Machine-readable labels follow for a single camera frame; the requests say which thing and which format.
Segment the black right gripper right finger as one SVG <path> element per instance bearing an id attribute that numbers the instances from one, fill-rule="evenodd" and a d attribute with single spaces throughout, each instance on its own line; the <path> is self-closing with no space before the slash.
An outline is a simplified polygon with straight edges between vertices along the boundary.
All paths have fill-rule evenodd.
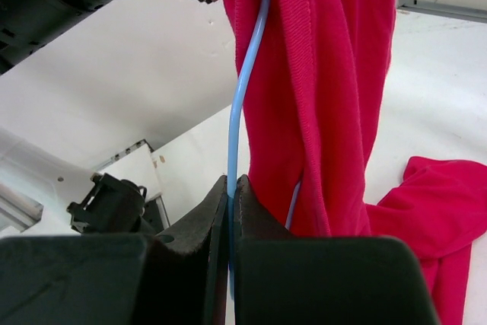
<path id="1" fill-rule="evenodd" d="M 297 237 L 247 176 L 234 201 L 238 324 L 437 324 L 418 260 L 393 237 Z"/>

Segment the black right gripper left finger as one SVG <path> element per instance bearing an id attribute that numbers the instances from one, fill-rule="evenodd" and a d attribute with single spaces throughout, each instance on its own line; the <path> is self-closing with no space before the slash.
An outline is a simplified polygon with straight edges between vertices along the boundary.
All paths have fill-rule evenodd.
<path id="1" fill-rule="evenodd" d="M 161 233 L 1 242 L 3 324 L 223 324 L 226 177 Z"/>

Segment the blue wire hanger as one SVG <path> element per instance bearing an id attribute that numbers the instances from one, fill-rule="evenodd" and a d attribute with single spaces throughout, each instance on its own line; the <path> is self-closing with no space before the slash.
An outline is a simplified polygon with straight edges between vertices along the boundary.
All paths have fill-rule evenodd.
<path id="1" fill-rule="evenodd" d="M 252 36 L 247 47 L 243 65 L 237 77 L 237 85 L 234 92 L 234 97 L 231 104 L 229 127 L 228 127 L 228 164 L 227 164 L 227 195 L 228 195 L 228 233 L 230 238 L 229 249 L 230 258 L 228 261 L 229 268 L 229 287 L 231 299 L 235 300 L 236 287 L 236 256 L 234 243 L 234 210 L 235 210 L 235 195 L 237 191 L 237 168 L 238 168 L 238 153 L 239 153 L 239 138 L 240 138 L 240 118 L 244 105 L 244 98 L 246 97 L 250 76 L 255 65 L 256 57 L 259 52 L 263 34 L 266 29 L 266 24 L 269 16 L 269 9 L 271 0 L 261 0 L 259 12 L 256 17 Z"/>

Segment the red t shirt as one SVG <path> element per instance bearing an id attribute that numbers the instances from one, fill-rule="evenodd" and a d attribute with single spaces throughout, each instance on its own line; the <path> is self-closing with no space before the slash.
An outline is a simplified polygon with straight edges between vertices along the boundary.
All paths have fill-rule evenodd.
<path id="1" fill-rule="evenodd" d="M 413 156 L 364 202 L 391 61 L 396 0 L 224 0 L 259 201 L 300 236 L 394 236 L 419 258 L 443 324 L 463 322 L 473 241 L 486 231 L 486 167 Z"/>

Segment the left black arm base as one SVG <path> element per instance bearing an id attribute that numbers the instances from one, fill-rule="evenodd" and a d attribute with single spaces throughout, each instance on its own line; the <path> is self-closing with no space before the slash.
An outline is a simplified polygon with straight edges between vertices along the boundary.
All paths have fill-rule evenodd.
<path id="1" fill-rule="evenodd" d="M 160 195 L 148 197 L 148 188 L 109 174 L 94 174 L 94 187 L 67 212 L 71 229 L 80 234 L 159 234 L 170 227 Z"/>

